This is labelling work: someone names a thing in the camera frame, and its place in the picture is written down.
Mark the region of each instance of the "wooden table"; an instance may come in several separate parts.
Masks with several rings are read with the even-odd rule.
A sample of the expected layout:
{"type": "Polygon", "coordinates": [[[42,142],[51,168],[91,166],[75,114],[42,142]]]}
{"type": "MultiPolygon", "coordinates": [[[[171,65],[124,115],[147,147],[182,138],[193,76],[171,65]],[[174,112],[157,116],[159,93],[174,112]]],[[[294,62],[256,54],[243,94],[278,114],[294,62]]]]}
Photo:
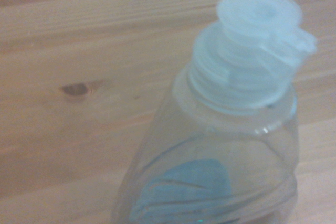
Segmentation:
{"type": "MultiPolygon", "coordinates": [[[[0,0],[0,223],[103,224],[218,0],[0,0]]],[[[299,201],[336,223],[336,0],[296,0],[319,51],[295,79],[299,201]]]]}

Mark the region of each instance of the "bottle neck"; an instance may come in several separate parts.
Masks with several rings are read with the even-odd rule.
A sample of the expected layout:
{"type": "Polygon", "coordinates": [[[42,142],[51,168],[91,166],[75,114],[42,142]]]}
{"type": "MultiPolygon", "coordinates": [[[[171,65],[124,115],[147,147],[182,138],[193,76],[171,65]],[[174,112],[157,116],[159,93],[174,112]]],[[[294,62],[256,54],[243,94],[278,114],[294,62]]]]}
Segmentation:
{"type": "Polygon", "coordinates": [[[188,82],[190,65],[187,65],[176,77],[172,94],[183,111],[197,121],[216,127],[227,127],[228,131],[262,132],[265,125],[277,128],[283,121],[292,118],[296,113],[297,99],[294,88],[289,87],[282,98],[271,106],[254,110],[214,107],[208,105],[195,94],[188,82]]]}

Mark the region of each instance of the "bottle cap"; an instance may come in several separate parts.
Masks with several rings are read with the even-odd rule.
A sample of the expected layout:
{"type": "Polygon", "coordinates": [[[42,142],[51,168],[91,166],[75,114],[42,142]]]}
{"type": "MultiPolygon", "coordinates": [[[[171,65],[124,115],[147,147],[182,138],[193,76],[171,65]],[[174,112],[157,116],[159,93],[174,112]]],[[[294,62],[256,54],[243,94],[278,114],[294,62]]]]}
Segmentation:
{"type": "Polygon", "coordinates": [[[316,52],[314,36],[299,27],[300,7],[293,0],[221,0],[217,14],[219,22],[195,42],[189,82],[196,97],[243,114],[278,101],[316,52]]]}

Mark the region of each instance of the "plastic bottle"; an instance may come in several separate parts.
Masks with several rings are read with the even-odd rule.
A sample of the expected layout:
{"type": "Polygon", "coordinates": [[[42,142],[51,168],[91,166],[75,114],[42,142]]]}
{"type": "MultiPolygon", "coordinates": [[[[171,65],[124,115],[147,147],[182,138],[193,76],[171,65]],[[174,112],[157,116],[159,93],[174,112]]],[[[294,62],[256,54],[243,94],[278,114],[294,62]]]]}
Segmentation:
{"type": "Polygon", "coordinates": [[[315,38],[293,0],[222,0],[122,183],[113,224],[283,224],[297,198],[291,80],[315,38]]]}

